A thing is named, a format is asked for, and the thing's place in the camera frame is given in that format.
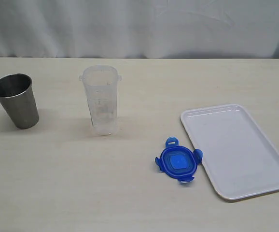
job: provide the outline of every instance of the plastic measuring cup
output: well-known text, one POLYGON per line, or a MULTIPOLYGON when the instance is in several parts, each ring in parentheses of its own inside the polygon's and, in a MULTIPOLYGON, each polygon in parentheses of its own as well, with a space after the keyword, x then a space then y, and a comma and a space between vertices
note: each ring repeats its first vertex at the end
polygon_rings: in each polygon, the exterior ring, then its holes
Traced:
POLYGON ((91 66, 80 76, 87 96, 92 125, 100 135, 118 131, 117 83, 121 76, 106 65, 91 66))

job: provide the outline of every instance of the blue lid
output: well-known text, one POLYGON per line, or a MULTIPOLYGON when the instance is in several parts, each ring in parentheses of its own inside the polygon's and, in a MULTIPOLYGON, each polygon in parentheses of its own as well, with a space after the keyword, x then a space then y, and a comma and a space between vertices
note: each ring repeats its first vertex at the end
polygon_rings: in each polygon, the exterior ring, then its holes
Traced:
POLYGON ((192 153, 188 148, 179 146, 175 137, 169 137, 165 147, 160 158, 154 160, 160 170, 181 183, 192 181, 197 166, 202 162, 203 152, 195 149, 192 153))

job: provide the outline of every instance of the white tray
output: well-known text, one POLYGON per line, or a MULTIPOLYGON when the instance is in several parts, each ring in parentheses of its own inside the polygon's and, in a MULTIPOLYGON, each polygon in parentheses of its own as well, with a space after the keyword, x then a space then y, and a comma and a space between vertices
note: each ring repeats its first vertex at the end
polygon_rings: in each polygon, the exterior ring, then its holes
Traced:
POLYGON ((237 200, 279 190, 279 153, 241 106, 221 105, 181 114, 216 192, 237 200))

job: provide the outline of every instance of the white table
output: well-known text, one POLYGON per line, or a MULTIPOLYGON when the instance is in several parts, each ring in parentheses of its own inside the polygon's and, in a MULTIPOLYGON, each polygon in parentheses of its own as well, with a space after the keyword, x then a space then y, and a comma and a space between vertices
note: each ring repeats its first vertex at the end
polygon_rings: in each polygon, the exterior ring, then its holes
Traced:
POLYGON ((17 130, 0 105, 0 232, 279 232, 279 192, 220 199, 203 167, 187 187, 154 158, 186 109, 243 105, 279 150, 279 60, 0 58, 0 77, 33 79, 39 123, 17 130), (91 65, 114 66, 120 131, 92 132, 91 65))

